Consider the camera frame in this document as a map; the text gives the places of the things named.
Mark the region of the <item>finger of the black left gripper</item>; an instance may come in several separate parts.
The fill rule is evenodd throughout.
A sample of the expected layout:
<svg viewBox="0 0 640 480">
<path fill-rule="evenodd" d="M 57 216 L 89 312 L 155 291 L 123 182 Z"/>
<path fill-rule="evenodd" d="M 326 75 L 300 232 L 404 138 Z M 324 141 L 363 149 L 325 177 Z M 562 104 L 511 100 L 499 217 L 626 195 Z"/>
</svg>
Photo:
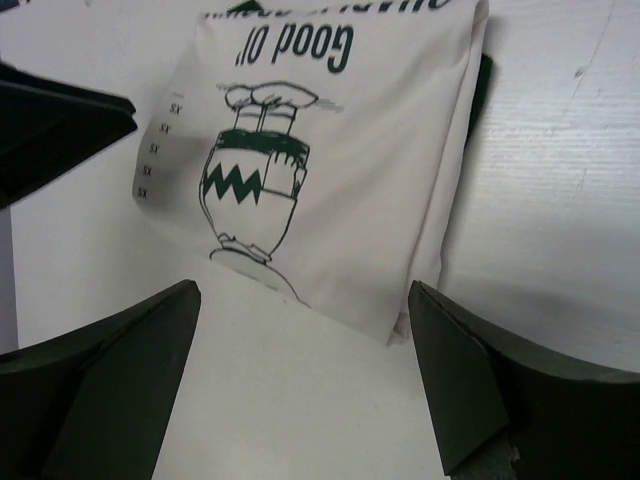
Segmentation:
<svg viewBox="0 0 640 480">
<path fill-rule="evenodd" d="M 1 208 L 137 130 L 125 97 L 1 64 Z"/>
</svg>

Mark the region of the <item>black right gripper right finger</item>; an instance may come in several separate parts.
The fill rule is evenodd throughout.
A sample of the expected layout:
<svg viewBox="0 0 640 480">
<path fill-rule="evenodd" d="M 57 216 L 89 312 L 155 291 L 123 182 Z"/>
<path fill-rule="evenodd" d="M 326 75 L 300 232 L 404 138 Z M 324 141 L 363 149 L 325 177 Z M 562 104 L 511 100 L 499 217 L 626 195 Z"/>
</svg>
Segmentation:
<svg viewBox="0 0 640 480">
<path fill-rule="evenodd" d="M 422 282 L 408 306 L 447 477 L 638 477 L 637 373 L 527 340 Z"/>
</svg>

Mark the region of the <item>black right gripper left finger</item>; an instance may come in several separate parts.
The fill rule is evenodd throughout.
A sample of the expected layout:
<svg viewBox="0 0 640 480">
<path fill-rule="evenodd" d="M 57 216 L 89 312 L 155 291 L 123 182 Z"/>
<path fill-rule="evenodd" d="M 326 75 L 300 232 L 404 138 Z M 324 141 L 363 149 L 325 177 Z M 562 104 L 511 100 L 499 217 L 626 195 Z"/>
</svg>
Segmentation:
<svg viewBox="0 0 640 480">
<path fill-rule="evenodd" d="M 194 338 L 182 280 L 105 319 L 1 357 L 4 479 L 149 479 Z"/>
</svg>

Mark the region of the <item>white green Charlie Brown shirt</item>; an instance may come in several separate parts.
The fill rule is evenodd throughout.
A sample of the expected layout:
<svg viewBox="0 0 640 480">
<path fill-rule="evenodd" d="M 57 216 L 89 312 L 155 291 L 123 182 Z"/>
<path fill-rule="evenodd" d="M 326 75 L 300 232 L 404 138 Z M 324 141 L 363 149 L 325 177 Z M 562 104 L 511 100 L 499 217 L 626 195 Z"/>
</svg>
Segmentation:
<svg viewBox="0 0 640 480">
<path fill-rule="evenodd" d="M 181 246 L 377 340 L 436 284 L 485 1 L 207 12 L 132 195 Z"/>
</svg>

